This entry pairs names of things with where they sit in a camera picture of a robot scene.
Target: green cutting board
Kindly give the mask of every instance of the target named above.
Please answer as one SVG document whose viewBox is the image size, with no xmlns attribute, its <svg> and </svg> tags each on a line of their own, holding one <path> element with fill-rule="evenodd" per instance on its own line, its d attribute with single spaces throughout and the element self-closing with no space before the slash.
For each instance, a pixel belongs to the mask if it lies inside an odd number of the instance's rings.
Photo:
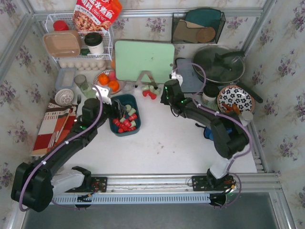
<svg viewBox="0 0 305 229">
<path fill-rule="evenodd" d="M 118 80 L 137 81 L 142 71 L 150 71 L 156 83 L 165 83 L 173 69 L 175 47 L 156 42 L 115 43 L 115 73 Z M 147 75 L 143 82 L 150 82 Z"/>
</svg>

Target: small white bowl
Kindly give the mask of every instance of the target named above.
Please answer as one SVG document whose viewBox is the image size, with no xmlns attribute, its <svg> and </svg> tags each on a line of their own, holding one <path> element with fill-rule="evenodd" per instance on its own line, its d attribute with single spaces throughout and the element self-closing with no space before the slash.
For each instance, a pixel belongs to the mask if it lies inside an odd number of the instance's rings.
<svg viewBox="0 0 305 229">
<path fill-rule="evenodd" d="M 55 95 L 55 102 L 59 106 L 68 106 L 74 98 L 74 93 L 70 89 L 61 89 Z"/>
</svg>

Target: blue container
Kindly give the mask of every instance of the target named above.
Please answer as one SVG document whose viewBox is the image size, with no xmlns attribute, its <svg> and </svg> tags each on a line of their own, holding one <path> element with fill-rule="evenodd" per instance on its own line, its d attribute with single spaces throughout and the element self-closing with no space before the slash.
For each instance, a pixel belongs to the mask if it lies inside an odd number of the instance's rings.
<svg viewBox="0 0 305 229">
<path fill-rule="evenodd" d="M 119 133 L 119 128 L 112 122 L 113 119 L 110 118 L 109 119 L 109 125 L 110 125 L 111 131 L 115 135 L 117 135 L 118 137 L 124 137 L 124 136 L 128 136 L 128 135 L 133 135 L 133 134 L 136 134 L 137 132 L 139 132 L 140 126 L 141 126 L 141 119 L 140 119 L 140 114 L 139 114 L 139 110 L 138 110 L 138 106 L 137 106 L 137 101 L 135 100 L 135 97 L 132 94 L 122 94 L 122 95 L 115 96 L 112 99 L 120 100 L 121 104 L 124 105 L 124 106 L 126 106 L 128 104 L 130 106 L 132 106 L 132 108 L 134 108 L 136 110 L 136 114 L 137 114 L 138 118 L 135 120 L 136 129 L 132 130 L 132 131 L 123 132 L 123 133 Z M 129 118 L 127 112 L 126 112 L 125 118 L 126 119 Z"/>
</svg>

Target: red food package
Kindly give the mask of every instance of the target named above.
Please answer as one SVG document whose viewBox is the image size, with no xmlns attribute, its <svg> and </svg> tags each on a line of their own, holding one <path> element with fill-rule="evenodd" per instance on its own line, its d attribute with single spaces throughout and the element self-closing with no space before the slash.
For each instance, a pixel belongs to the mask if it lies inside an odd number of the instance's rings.
<svg viewBox="0 0 305 229">
<path fill-rule="evenodd" d="M 118 0 L 77 0 L 72 20 L 78 31 L 108 30 L 121 11 Z"/>
</svg>

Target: white wire rack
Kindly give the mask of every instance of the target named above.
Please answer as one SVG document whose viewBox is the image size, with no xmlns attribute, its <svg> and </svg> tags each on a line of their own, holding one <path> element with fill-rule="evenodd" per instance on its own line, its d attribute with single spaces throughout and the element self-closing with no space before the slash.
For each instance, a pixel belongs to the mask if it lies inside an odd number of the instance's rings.
<svg viewBox="0 0 305 229">
<path fill-rule="evenodd" d="M 73 13 L 55 13 L 49 14 L 45 23 L 46 31 L 49 32 L 50 28 L 53 27 L 54 22 L 58 20 L 65 21 L 69 26 L 70 30 L 74 30 L 75 26 L 72 22 Z M 85 45 L 84 38 L 88 32 L 79 32 L 81 36 L 81 48 L 87 49 L 88 47 Z M 55 58 L 55 61 L 59 60 L 112 60 L 112 48 L 113 48 L 113 29 L 112 26 L 107 31 L 97 31 L 103 37 L 103 46 L 104 46 L 104 53 L 101 54 L 88 54 L 87 56 L 79 55 L 77 57 L 66 57 L 66 58 Z"/>
</svg>

